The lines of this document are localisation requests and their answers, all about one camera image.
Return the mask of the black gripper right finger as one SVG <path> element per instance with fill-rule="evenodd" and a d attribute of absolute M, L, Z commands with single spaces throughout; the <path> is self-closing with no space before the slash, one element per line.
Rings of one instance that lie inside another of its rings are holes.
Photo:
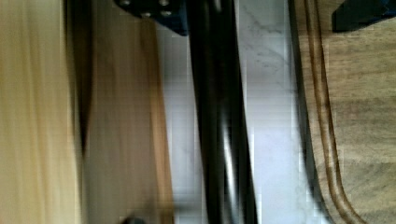
<path fill-rule="evenodd" d="M 332 31 L 352 32 L 395 16 L 396 0 L 345 0 L 332 14 Z"/>

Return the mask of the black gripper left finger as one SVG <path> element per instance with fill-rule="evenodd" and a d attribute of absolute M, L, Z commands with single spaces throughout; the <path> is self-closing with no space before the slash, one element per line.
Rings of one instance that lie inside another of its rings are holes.
<path fill-rule="evenodd" d="M 124 11 L 138 19 L 153 19 L 172 32 L 187 36 L 186 0 L 113 0 Z"/>

